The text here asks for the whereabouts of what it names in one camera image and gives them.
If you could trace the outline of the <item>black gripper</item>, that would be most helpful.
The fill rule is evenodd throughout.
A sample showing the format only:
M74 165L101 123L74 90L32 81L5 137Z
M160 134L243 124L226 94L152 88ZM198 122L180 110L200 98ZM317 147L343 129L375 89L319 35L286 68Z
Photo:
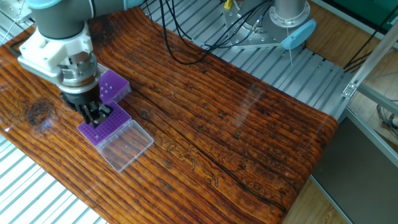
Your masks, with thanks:
M90 103L101 103L100 88L98 85L83 93L65 93L61 92L61 99L74 112L78 112L84 119L86 124L92 123L92 127L96 128L113 112L113 108L109 105L100 104L93 112L90 112Z

